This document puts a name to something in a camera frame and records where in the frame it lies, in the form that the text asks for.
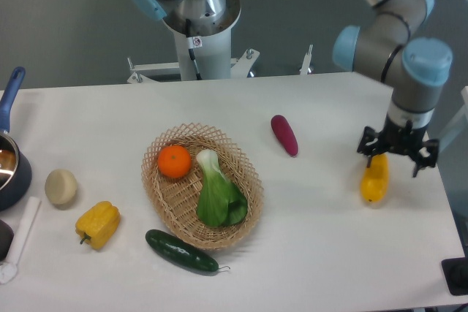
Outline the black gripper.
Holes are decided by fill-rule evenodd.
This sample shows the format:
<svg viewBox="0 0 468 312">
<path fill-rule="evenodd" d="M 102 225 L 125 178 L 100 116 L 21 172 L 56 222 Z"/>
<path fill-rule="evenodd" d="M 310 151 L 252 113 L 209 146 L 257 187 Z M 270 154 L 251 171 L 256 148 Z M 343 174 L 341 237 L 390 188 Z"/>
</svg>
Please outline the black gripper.
<svg viewBox="0 0 468 312">
<path fill-rule="evenodd" d="M 420 170 L 435 168 L 439 156 L 439 140 L 423 141 L 425 133 L 425 126 L 413 129 L 411 121 L 400 126 L 387 117 L 380 133 L 370 126 L 363 129 L 357 153 L 366 157 L 367 168 L 370 168 L 375 156 L 384 153 L 416 157 L 412 172 L 412 176 L 416 178 Z"/>
</svg>

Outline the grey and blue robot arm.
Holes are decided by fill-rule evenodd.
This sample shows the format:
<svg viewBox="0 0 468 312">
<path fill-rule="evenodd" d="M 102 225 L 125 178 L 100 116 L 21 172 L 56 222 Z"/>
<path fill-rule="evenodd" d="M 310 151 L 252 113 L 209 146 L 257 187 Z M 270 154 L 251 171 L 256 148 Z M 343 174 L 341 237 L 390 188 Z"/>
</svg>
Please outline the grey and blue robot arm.
<svg viewBox="0 0 468 312">
<path fill-rule="evenodd" d="M 132 0 L 147 17 L 173 33 L 183 80 L 227 79 L 234 75 L 231 29 L 239 0 Z M 384 153 L 408 156 L 415 169 L 434 167 L 439 141 L 425 133 L 447 82 L 453 54 L 438 39 L 417 38 L 434 0 L 366 0 L 376 17 L 368 28 L 348 26 L 333 46 L 333 62 L 390 86 L 390 105 L 381 131 L 363 130 L 358 152 L 373 161 Z"/>
</svg>

